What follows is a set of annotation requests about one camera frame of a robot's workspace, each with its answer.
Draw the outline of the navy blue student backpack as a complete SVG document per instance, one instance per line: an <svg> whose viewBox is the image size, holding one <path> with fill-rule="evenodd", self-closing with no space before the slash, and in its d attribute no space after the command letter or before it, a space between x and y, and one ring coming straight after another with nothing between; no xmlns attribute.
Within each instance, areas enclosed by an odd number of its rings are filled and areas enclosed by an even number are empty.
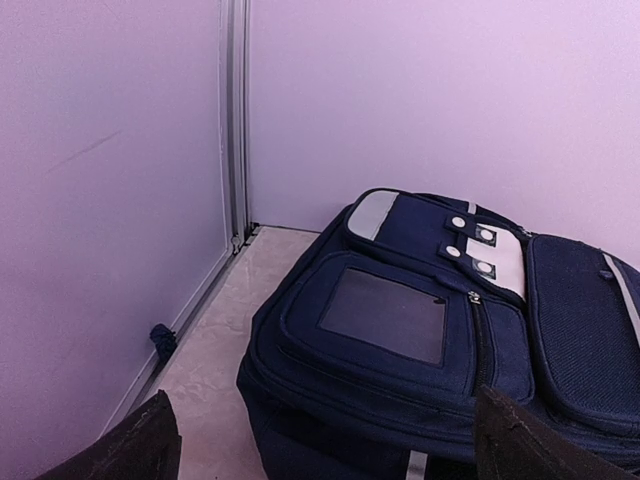
<svg viewBox="0 0 640 480"><path fill-rule="evenodd" d="M475 479L498 392L639 475L639 273L471 202L364 192L252 320L238 389L271 479Z"/></svg>

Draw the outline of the aluminium corner post left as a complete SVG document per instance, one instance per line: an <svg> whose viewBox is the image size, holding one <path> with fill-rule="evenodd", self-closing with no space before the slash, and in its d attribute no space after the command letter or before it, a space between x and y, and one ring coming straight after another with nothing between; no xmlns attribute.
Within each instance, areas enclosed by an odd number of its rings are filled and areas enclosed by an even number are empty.
<svg viewBox="0 0 640 480"><path fill-rule="evenodd" d="M221 153L229 248L236 256L252 232L247 123L250 3L222 1L220 7Z"/></svg>

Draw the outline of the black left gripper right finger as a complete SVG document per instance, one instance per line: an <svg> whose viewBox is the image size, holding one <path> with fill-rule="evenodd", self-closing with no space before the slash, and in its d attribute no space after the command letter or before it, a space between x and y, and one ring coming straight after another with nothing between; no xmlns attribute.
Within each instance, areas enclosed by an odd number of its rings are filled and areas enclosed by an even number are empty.
<svg viewBox="0 0 640 480"><path fill-rule="evenodd" d="M509 397L476 397L474 454L480 479L615 480L636 476L567 441Z"/></svg>

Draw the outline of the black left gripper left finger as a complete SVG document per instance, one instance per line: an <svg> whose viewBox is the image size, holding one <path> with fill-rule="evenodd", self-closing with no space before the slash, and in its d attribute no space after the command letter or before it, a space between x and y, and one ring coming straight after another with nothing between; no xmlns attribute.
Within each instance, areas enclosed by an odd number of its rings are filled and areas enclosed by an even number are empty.
<svg viewBox="0 0 640 480"><path fill-rule="evenodd" d="M176 479L181 435L160 390L87 449L41 474L41 480Z"/></svg>

